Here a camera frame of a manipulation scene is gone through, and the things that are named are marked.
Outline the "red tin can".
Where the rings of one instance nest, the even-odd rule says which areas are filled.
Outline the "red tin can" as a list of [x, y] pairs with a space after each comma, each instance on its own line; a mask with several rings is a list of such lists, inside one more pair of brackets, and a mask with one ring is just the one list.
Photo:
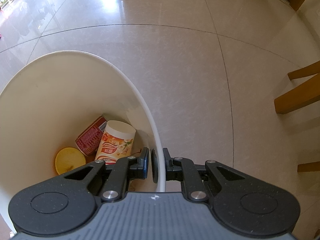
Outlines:
[[76, 146], [85, 156], [96, 154], [106, 124], [107, 120], [101, 115], [76, 138]]

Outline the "yellow milk tea cup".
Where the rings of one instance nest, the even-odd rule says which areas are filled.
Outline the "yellow milk tea cup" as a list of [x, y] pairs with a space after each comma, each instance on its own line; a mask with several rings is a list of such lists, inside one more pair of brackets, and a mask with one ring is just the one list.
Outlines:
[[129, 124], [109, 120], [103, 132], [95, 160], [106, 165], [115, 164], [118, 159], [131, 155], [136, 130]]

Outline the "white plastic bucket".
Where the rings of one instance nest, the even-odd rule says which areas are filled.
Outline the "white plastic bucket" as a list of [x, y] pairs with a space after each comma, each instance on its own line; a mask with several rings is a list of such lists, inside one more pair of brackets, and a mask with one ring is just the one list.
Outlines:
[[99, 116], [133, 126], [133, 152], [155, 151], [157, 183], [137, 191], [165, 191], [164, 153], [151, 112], [138, 89], [117, 67], [83, 51], [57, 51], [22, 68], [1, 92], [1, 216], [9, 228], [11, 198], [56, 175], [57, 152]]

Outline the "wooden chair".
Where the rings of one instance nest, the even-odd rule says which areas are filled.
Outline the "wooden chair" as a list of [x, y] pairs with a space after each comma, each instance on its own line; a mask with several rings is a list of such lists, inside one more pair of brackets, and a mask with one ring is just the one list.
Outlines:
[[287, 76], [291, 81], [308, 76], [311, 78], [274, 99], [277, 114], [287, 114], [319, 101], [319, 61], [289, 72]]

